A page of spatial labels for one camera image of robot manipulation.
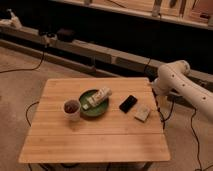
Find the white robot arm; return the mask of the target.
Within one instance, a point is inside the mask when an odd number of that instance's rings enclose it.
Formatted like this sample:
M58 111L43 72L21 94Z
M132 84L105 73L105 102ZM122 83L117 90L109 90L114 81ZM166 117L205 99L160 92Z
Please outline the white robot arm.
M167 95L176 90L192 106L213 122L213 93L191 81L187 75L190 65L178 60L158 67L158 77L151 83L157 95Z

